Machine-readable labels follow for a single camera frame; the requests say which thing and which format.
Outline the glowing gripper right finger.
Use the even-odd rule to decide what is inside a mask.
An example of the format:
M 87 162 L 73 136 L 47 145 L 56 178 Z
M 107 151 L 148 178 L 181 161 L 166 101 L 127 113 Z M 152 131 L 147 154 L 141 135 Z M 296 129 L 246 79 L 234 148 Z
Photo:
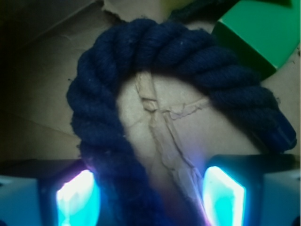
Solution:
M 216 155 L 202 200 L 210 226 L 299 226 L 300 163 L 293 154 Z

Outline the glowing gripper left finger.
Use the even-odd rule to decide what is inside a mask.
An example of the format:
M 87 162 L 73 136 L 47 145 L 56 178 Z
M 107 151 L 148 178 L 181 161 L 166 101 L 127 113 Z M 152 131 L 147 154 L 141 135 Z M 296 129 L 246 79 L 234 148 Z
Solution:
M 96 226 L 101 192 L 81 160 L 0 163 L 2 226 Z

